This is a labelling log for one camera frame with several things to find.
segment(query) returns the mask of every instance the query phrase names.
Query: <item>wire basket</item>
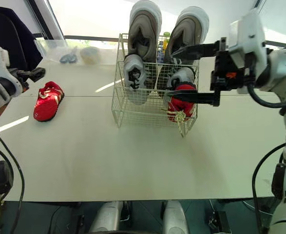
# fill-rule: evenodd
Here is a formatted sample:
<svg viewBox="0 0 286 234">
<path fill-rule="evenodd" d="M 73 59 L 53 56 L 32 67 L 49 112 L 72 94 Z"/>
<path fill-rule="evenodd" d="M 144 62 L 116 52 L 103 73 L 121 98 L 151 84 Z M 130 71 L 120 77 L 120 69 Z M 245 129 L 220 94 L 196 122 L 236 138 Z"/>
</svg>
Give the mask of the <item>wire basket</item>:
<svg viewBox="0 0 286 234">
<path fill-rule="evenodd" d="M 168 37 L 160 36 L 159 42 L 169 39 Z M 168 114 L 168 102 L 170 98 L 166 95 L 169 90 L 158 90 L 157 87 L 166 87 L 166 78 L 161 72 L 162 69 L 174 71 L 177 68 L 191 67 L 195 72 L 194 84 L 198 88 L 198 61 L 194 65 L 175 65 L 164 64 L 164 53 L 157 53 L 157 63 L 145 62 L 145 71 L 153 74 L 156 78 L 148 89 L 138 89 L 135 97 L 129 98 L 127 92 L 129 88 L 125 86 L 124 79 L 124 58 L 128 54 L 128 34 L 119 35 L 116 72 L 114 80 L 114 94 L 112 101 L 112 113 L 118 127 L 123 123 L 131 123 L 135 125 L 144 125 L 151 127 L 175 127 L 178 128 L 181 135 L 185 136 L 192 128 L 198 115 L 197 104 L 194 104 L 191 117 L 185 117 L 182 120 L 176 120 L 176 115 Z"/>
</svg>

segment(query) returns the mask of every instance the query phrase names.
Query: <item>shoelace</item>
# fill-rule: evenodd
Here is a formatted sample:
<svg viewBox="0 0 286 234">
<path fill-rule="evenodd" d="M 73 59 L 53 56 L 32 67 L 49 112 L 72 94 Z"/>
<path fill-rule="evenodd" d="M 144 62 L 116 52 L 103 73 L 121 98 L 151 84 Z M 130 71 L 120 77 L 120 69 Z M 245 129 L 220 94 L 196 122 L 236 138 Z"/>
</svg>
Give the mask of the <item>shoelace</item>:
<svg viewBox="0 0 286 234">
<path fill-rule="evenodd" d="M 61 95 L 63 94 L 63 92 L 62 92 L 61 90 L 59 90 L 59 89 L 55 89 L 55 88 L 52 88 L 52 89 L 54 89 L 54 90 L 56 90 L 56 91 L 59 91 Z M 43 92 L 43 94 L 42 94 L 41 92 L 39 92 L 39 97 L 45 99 L 45 98 L 47 98 L 47 97 L 49 96 L 49 95 L 48 95 L 49 92 L 51 92 L 51 88 L 47 88 L 47 89 Z"/>
<path fill-rule="evenodd" d="M 186 118 L 185 112 L 184 111 L 167 111 L 167 113 L 171 115 L 175 115 L 174 120 L 178 125 L 178 130 L 180 131 L 180 134 L 182 135 L 182 137 L 184 137 L 183 131 L 181 128 L 181 123 L 185 121 L 185 118 Z"/>
</svg>

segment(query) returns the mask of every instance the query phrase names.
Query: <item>red shoe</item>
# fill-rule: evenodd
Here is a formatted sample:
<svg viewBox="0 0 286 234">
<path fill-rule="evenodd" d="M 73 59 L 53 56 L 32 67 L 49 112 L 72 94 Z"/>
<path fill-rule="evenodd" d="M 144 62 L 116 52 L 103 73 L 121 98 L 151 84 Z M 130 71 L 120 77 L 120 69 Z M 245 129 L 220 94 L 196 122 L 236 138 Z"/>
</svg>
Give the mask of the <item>red shoe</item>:
<svg viewBox="0 0 286 234">
<path fill-rule="evenodd" d="M 197 89 L 196 86 L 190 82 L 181 82 L 176 87 L 175 90 L 197 90 Z M 187 117 L 192 116 L 194 103 L 181 101 L 179 99 L 172 97 L 168 104 L 169 104 L 168 111 L 170 112 L 183 111 L 186 114 L 185 120 L 187 120 Z M 168 119 L 172 122 L 176 122 L 175 114 L 168 113 Z"/>
<path fill-rule="evenodd" d="M 43 89 L 39 89 L 34 119 L 40 122 L 53 119 L 64 96 L 63 90 L 56 83 L 47 82 Z"/>
</svg>

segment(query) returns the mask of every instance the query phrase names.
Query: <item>bottle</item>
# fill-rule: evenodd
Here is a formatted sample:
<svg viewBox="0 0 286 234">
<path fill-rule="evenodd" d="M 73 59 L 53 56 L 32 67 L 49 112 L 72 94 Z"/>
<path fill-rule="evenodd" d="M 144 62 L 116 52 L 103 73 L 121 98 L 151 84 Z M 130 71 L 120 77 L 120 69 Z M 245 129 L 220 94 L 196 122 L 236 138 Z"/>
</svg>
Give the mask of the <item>bottle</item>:
<svg viewBox="0 0 286 234">
<path fill-rule="evenodd" d="M 165 37 L 164 41 L 163 41 L 163 53 L 165 53 L 168 43 L 169 43 L 169 39 L 170 39 L 170 33 L 169 32 L 165 32 L 163 34 L 163 36 Z"/>
</svg>

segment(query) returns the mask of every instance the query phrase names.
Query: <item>shoe sole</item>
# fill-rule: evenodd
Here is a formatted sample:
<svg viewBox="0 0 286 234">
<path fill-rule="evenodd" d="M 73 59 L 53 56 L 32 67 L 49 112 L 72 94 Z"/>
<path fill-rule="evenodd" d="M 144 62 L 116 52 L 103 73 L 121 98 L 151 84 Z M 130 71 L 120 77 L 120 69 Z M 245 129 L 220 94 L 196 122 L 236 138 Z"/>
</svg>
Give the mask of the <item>shoe sole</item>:
<svg viewBox="0 0 286 234">
<path fill-rule="evenodd" d="M 51 121 L 51 120 L 55 117 L 55 115 L 56 115 L 56 113 L 57 113 L 57 111 L 58 111 L 59 105 L 61 104 L 61 101 L 63 101 L 63 98 L 64 98 L 64 97 L 65 97 L 65 94 L 63 93 L 63 95 L 60 97 L 60 101 L 59 101 L 57 110 L 56 110 L 55 114 L 54 114 L 51 118 L 49 118 L 49 119 L 47 119 L 47 120 L 37 120 L 37 121 L 38 121 L 38 122 L 48 122 L 48 121 Z"/>
<path fill-rule="evenodd" d="M 158 38 L 161 31 L 161 25 L 162 25 L 162 15 L 159 7 L 152 1 L 149 0 L 141 0 L 134 4 L 131 13 L 130 13 L 130 26 L 132 25 L 132 22 L 134 20 L 134 17 L 139 11 L 148 11 L 150 12 L 156 19 L 157 25 L 158 25 L 158 34 L 157 34 L 157 40 L 156 43 L 158 43 Z"/>
<path fill-rule="evenodd" d="M 209 24 L 210 24 L 209 16 L 202 8 L 197 7 L 197 6 L 190 6 L 190 7 L 185 8 L 180 13 L 175 25 L 178 25 L 180 21 L 182 21 L 186 16 L 193 16 L 197 18 L 199 22 L 201 23 L 202 32 L 201 32 L 200 44 L 203 43 L 204 40 L 206 39 L 208 30 L 209 30 Z"/>
<path fill-rule="evenodd" d="M 144 68 L 144 62 L 143 62 L 142 58 L 140 56 L 138 56 L 138 55 L 134 55 L 133 54 L 133 55 L 126 56 L 126 58 L 124 59 L 124 67 L 127 64 L 130 64 L 130 66 L 132 64 L 138 64 L 139 67 L 142 68 L 142 70 L 145 69 Z M 128 89 L 125 90 L 125 93 L 126 93 L 126 96 L 127 96 L 128 100 L 130 102 L 132 102 L 133 104 L 135 104 L 135 105 L 142 105 L 142 104 L 144 104 L 147 101 L 149 92 L 150 91 L 145 91 L 145 90 L 140 90 L 140 89 L 132 90 L 132 91 L 130 91 Z"/>
</svg>

